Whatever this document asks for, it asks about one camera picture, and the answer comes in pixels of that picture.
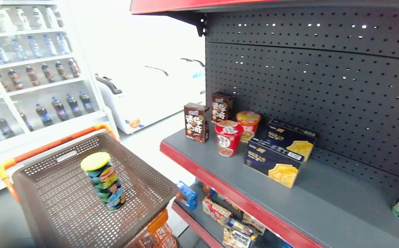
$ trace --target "yellow can lid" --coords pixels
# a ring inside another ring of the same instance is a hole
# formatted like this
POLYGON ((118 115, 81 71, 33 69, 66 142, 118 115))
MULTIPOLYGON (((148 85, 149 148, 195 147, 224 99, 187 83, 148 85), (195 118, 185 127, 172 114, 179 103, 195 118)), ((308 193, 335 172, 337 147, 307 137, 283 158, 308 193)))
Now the yellow can lid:
POLYGON ((110 159, 111 156, 109 153, 96 152, 85 157, 82 162, 80 162, 80 167, 85 171, 95 171, 96 169, 102 168, 110 159))

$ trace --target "instant noodle cup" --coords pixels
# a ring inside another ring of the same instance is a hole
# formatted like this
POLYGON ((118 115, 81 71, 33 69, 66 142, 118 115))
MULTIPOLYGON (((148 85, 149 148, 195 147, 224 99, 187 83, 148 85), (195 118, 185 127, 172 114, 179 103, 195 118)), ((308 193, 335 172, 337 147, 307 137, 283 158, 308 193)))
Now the instant noodle cup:
POLYGON ((256 134, 256 129, 258 129, 261 115, 253 111, 241 111, 236 114, 236 119, 244 128, 244 132, 241 136, 241 142, 248 143, 248 141, 256 134))
POLYGON ((235 121, 220 121, 215 125, 215 131, 218 153, 224 157, 233 157, 244 131, 242 125, 235 121))

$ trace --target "cup lid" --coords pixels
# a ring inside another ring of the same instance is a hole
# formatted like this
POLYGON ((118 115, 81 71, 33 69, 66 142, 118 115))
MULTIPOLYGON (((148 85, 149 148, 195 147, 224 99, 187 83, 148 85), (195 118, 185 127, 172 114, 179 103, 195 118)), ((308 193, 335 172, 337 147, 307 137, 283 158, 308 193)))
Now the cup lid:
POLYGON ((248 122, 248 123, 256 123, 261 120, 261 115, 253 111, 241 111, 236 114, 236 118, 238 121, 248 122))
POLYGON ((244 128, 236 121, 220 121, 215 125, 216 134, 236 137, 242 134, 244 128))

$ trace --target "snack box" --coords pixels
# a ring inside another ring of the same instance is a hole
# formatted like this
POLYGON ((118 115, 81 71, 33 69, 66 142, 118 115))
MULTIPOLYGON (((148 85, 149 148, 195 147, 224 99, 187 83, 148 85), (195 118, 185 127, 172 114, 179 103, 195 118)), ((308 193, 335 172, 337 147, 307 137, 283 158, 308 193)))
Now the snack box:
POLYGON ((195 177, 195 184, 198 185, 198 187, 200 187, 204 191, 204 193, 206 193, 206 195, 210 196, 211 188, 209 185, 206 185, 205 183, 200 181, 197 177, 195 177))
POLYGON ((212 94, 212 120, 213 124, 229 120, 233 108, 234 96, 216 92, 212 94))
POLYGON ((198 206, 196 192, 181 181, 179 181, 176 186, 178 187, 176 198, 184 203, 184 205, 186 205, 190 210, 195 210, 198 206))
POLYGON ((205 143, 209 139, 209 107, 196 103, 184 106, 186 138, 205 143))
POLYGON ((316 133, 272 119, 268 123, 267 136, 264 140, 304 156, 304 162, 306 162, 316 144, 317 137, 316 133))
POLYGON ((257 236, 258 233, 249 226, 230 219, 224 227, 223 245, 228 248, 251 248, 257 236))
POLYGON ((210 189, 210 194, 209 196, 213 196, 214 194, 216 194, 216 196, 218 198, 220 198, 221 200, 225 201, 226 203, 228 203, 229 205, 232 206, 232 208, 234 208, 236 211, 238 211, 239 213, 242 212, 241 209, 239 209, 239 207, 236 204, 233 204, 231 201, 229 201, 226 197, 224 197, 223 195, 220 195, 218 192, 216 192, 213 188, 210 189))
POLYGON ((286 187, 293 187, 304 156, 259 138, 248 141, 244 164, 286 187))
POLYGON ((203 211, 221 226, 224 226, 224 223, 227 223, 228 219, 232 217, 228 210, 210 200, 210 196, 203 199, 203 211))
POLYGON ((253 228, 256 232, 264 235, 265 226, 263 224, 261 224, 258 220, 253 218, 252 215, 244 213, 244 215, 242 216, 242 223, 244 223, 247 226, 253 228))

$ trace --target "red noodle cup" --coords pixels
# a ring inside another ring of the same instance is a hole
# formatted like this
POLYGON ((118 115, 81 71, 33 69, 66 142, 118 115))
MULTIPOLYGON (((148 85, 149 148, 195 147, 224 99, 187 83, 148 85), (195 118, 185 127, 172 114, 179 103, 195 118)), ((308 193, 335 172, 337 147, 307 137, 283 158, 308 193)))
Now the red noodle cup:
POLYGON ((239 146, 244 128, 235 121, 220 121, 215 125, 218 153, 223 157, 233 157, 239 146))

